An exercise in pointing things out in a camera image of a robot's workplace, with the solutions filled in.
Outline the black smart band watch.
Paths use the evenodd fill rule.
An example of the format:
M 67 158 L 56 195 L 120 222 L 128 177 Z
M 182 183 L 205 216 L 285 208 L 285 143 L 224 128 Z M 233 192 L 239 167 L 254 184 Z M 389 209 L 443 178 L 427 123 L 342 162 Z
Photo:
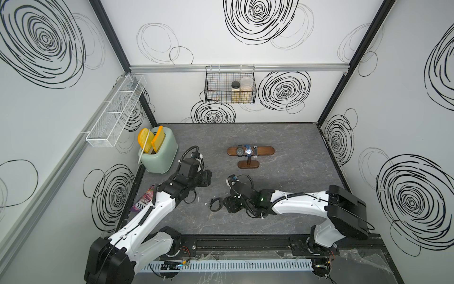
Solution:
M 210 200 L 209 209 L 213 213 L 220 211 L 222 209 L 222 207 L 223 207 L 223 198 L 218 197 L 218 198 L 212 198 Z

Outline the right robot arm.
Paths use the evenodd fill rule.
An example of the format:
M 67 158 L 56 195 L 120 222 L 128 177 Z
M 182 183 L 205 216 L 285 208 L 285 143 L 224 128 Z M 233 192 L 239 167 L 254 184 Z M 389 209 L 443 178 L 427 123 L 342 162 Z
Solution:
M 311 228 L 309 247 L 331 248 L 344 238 L 367 240 L 370 229 L 367 205 L 349 191 L 331 185 L 327 191 L 283 192 L 274 189 L 257 191 L 244 183 L 235 182 L 231 195 L 223 200 L 229 213 L 244 209 L 253 218 L 269 215 L 303 214 L 324 218 Z

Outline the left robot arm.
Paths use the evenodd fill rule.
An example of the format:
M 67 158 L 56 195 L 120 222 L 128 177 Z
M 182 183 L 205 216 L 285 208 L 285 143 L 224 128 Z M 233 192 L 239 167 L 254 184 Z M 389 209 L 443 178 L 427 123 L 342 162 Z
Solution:
M 130 284 L 135 275 L 158 257 L 180 248 L 180 234 L 164 227 L 152 231 L 197 187 L 208 187 L 210 170 L 192 176 L 175 173 L 156 187 L 153 200 L 127 225 L 89 249 L 84 280 L 88 284 Z

